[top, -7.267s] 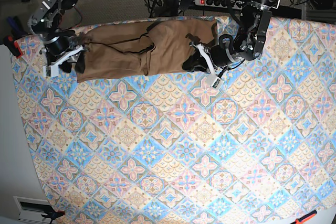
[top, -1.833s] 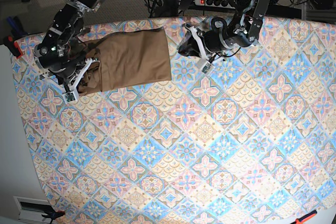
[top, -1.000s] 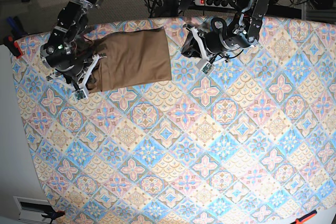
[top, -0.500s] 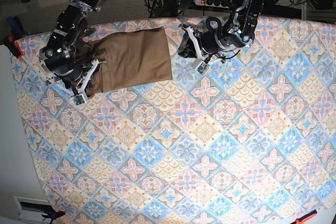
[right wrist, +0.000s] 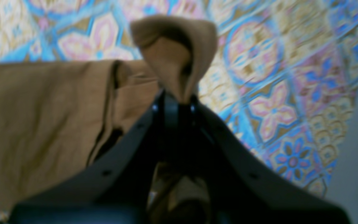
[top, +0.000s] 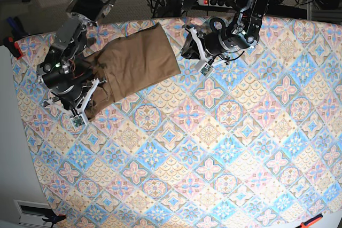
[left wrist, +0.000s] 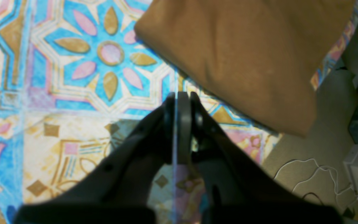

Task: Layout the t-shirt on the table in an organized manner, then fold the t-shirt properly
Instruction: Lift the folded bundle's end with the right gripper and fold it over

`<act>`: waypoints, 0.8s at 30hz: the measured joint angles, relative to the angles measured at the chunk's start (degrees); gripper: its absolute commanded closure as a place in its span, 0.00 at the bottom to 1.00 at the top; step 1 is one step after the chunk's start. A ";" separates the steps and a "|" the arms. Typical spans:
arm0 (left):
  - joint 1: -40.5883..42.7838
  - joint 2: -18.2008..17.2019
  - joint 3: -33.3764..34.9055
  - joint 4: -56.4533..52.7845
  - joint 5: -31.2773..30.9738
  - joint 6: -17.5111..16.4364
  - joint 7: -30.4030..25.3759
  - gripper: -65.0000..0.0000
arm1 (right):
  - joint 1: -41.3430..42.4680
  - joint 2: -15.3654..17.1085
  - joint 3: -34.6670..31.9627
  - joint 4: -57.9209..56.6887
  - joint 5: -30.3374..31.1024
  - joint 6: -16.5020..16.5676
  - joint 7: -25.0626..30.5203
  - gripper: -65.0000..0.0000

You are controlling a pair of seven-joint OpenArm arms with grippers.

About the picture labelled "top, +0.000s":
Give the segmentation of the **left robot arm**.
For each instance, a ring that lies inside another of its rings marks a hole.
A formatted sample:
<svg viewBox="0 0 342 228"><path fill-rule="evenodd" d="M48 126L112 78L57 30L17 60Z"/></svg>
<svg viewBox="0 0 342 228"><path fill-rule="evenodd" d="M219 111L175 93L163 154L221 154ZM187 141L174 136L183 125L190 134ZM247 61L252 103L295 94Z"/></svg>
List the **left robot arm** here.
<svg viewBox="0 0 342 228"><path fill-rule="evenodd" d="M229 24L222 18L211 18L208 33L194 26L183 26L188 35L181 56L196 60L195 69L205 77L211 75L214 66L229 64L243 55L233 57L234 53L245 52L259 43L262 18L269 0L234 0L233 3L236 13Z"/></svg>

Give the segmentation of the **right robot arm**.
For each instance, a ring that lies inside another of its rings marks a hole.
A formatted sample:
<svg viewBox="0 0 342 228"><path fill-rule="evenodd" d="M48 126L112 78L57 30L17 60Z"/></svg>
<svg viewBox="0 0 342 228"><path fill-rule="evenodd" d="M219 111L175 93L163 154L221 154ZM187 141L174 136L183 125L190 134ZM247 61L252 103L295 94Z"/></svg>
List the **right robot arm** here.
<svg viewBox="0 0 342 228"><path fill-rule="evenodd" d="M97 87L105 82L95 78L82 55L91 45L87 29L97 26L115 1L72 0L66 10L68 19L57 30L44 61L36 68L39 84L51 94L43 106L59 109L75 127L87 125L85 109Z"/></svg>

